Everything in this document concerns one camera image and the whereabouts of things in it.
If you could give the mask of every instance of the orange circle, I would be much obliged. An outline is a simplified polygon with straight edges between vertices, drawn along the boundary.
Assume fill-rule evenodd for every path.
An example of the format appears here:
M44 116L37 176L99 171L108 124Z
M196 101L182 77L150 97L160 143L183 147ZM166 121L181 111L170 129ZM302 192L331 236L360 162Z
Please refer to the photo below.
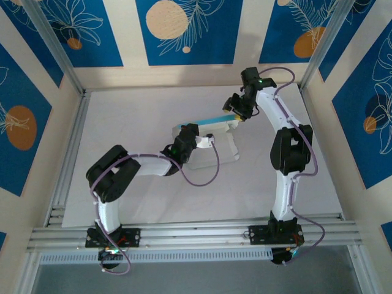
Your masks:
M373 134L377 127L377 121L372 116L368 116L363 122L363 129L368 134Z
M74 49L74 50L80 50L81 46L82 46L81 42L75 38L69 38L67 41L67 44L71 49Z
M28 121L20 127L15 124L15 119L19 122ZM10 124L7 127L7 136L11 144L22 151L30 149L37 136L37 122L31 110L25 106L14 106L8 111L6 122Z
M319 26L309 32L302 34L294 44L294 54L299 58L308 58L313 55L316 45L319 43L325 28Z

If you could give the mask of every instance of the white work surface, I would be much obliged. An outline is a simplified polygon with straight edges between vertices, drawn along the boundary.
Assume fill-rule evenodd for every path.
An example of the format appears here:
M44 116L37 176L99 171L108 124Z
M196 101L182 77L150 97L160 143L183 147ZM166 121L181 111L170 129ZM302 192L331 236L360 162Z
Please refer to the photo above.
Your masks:
M113 145L126 150L156 153L173 143L172 128L189 121L222 116L222 106L239 86L122 89L91 94L78 157L66 204L63 227L92 225L96 218L85 174ZM297 85L280 95L303 124L309 124ZM239 160L222 164L216 180L206 187L189 185L177 173L169 177L133 179L120 198L123 224L211 221L269 216L274 204L276 172L270 162L274 130L261 110L233 131ZM340 213L341 207L313 138L319 173L301 179L295 202L301 214ZM306 171L313 171L311 161ZM189 170L195 183L205 183L215 167Z

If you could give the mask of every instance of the aluminum rail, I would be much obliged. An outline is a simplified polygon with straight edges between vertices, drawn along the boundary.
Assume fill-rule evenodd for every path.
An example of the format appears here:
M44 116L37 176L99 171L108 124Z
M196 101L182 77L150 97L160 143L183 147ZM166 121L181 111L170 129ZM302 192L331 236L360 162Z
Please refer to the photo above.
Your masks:
M354 221L341 220L337 215L310 216L322 224L326 236L321 246L361 244L361 236ZM176 224L125 225L125 228L140 228L140 247L138 249L222 249L250 248L250 239L244 236L250 225L265 225L267 218L248 220L227 220L216 222L185 222ZM299 221L304 232L304 246L311 246L321 235L318 227ZM48 251L96 251L85 248L87 228L35 228L32 232L27 252ZM294 244L260 245L258 247L282 247Z

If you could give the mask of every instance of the floral wall pattern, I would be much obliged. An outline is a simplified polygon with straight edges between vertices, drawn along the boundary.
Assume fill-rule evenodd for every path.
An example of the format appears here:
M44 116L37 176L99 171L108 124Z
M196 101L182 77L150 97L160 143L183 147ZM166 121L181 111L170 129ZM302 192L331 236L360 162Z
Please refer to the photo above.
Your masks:
M38 2L74 67L123 66L102 0ZM61 69L17 0L0 0L14 26L59 86Z
M333 99L366 188L392 175L392 22Z
M51 105L1 45L0 93L0 187L20 196Z
M242 0L136 0L150 66L232 64Z
M339 0L276 0L259 63L308 62ZM330 51L337 62L374 0L356 0L342 27L342 40Z

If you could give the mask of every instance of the purple cable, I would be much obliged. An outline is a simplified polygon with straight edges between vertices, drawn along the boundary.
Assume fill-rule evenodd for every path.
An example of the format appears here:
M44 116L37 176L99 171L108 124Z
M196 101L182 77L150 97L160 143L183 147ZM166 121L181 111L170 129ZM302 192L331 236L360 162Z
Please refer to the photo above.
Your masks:
M291 69L289 69L289 68L287 68L287 67L283 67L283 66L274 66L274 67L270 67L269 69L262 70L262 71L259 72L258 74L260 75L260 74L262 74L262 73L264 73L264 72L267 72L267 71L273 70L273 69L284 69L284 70L290 72L291 75L292 75L291 81L289 81L289 82L286 83L286 84L283 84L282 86L278 87L278 88L275 90L274 98L275 98L275 101L276 101L276 103L277 103L277 106L279 106L279 108L282 110L284 116L288 119L289 123L296 129L296 131L299 133L299 135L300 135L300 136L302 137L302 139L304 140L304 142L305 142L307 148L308 148L309 151L311 152L311 156L312 156L312 158L313 158L313 163L314 163L314 172L313 172L313 173L298 173L298 174L296 174L296 175L293 177L293 179L297 179L297 178L300 178L300 177L302 177L302 176L315 176L315 175L319 172L319 165L318 165L318 163L317 163L316 155L315 155L315 153L314 153L314 150L313 150L313 148L312 148L312 145L309 143L308 139L306 138L305 134L301 131L301 129L300 129L300 128L299 128L299 127L289 118L289 115L288 115L286 109L284 109L283 105L281 104L281 102L279 101L279 99L276 97L276 95L278 94L278 92L279 92L281 89L283 89L284 87L287 87L288 85L290 85L290 84L292 84L292 83L294 82L294 80L295 80L295 73L294 73ZM295 188L295 183L292 182L292 184L290 185L290 193L289 193L289 195L288 195L288 203L289 203L289 205L290 205L291 207L293 207L294 188ZM311 224L314 224L314 225L318 226L318 227L321 228L321 230L322 230L322 235L321 235L320 239L318 239L317 242L315 242L307 251L305 251L303 254L300 255L300 256L303 256L304 254L310 252L314 247L316 247L317 245L319 245L319 244L323 241L323 239L324 239L324 237L325 237L325 229L324 229L324 227L323 227L322 225L320 225L319 223L315 222L314 220L308 219L307 217L304 217L304 216L300 215L300 214L297 213L293 208L291 208L291 210L292 210L293 214L294 214L296 217L299 217L300 219L303 219L304 221L310 222ZM289 262L287 262L287 263L290 263L290 262L292 262L292 261L294 261L294 260L296 260L296 259L297 259L297 258L291 259L291 260L290 260Z
M189 184L191 184L192 186L195 186L195 187L205 187L205 186L211 184L211 183L216 179L216 177L218 176L218 173L219 173L219 166L220 166L218 151L217 151L217 149L216 149L216 147L215 147L214 142L211 142L211 144L212 144L212 146L213 146L213 149L214 149L214 152L215 152L215 155L216 155L217 167L216 167L216 172L215 172L215 175L213 176L213 178L212 178L211 180L209 180L207 183L204 183L204 184L195 184L195 183L191 182L190 179L188 179L188 177L185 175L185 173L184 173L182 167L181 167L175 160L173 160L173 159L171 159L171 158L169 158L169 157L166 157L166 156L163 156L163 155L160 156L160 155L157 155L157 154L130 154L130 155L127 155L127 156L125 156L125 157L123 157L123 158L117 160L117 161L116 161L115 163L113 163L111 166L109 166L109 167L108 167L108 168L107 168L107 169L106 169L106 170L105 170L105 171L104 171L104 172L94 181L94 183L91 185L91 188L90 188L90 194L91 194L91 196L92 196L92 197L94 198L94 200L95 200L94 204L95 204L95 206L96 206L96 214L97 214L97 220L98 220L97 223L98 223L98 226L99 226L100 229L102 230L102 233L105 235L105 237L109 240L109 242L111 242L111 244L114 245L114 247L117 248L117 250L119 250L120 253L122 254L122 256L124 256L124 258L127 260L127 269L126 269L125 271L122 271L122 272L110 271L109 269L105 269L105 268L103 267L103 264L101 264L100 266L101 266L101 268L102 268L103 271L105 271L106 273L109 273L109 274L117 275L117 276L121 276L121 275L123 275L123 274L127 274L127 273L130 271L130 260L129 260L129 257L126 255L126 253L125 253L125 252L116 244L116 242L114 242L113 239L109 236L109 233L106 232L106 229L104 228L104 225L102 224L102 221L101 221L101 219L100 219L99 207L98 207L98 201L99 201L99 199L98 199L98 197L95 196L95 194L94 194L94 189L95 189L96 186L98 185L99 181L100 181L105 175L107 175L108 172L110 172L113 168L115 168L117 165L119 165L121 162L124 162L125 160L128 160L128 159L130 159L130 158L134 158L134 157L154 157L154 158L162 158L162 159L165 159L165 160L170 161L171 163L173 163L173 164L178 168L178 170L181 172L181 174L183 175L184 179L185 179Z

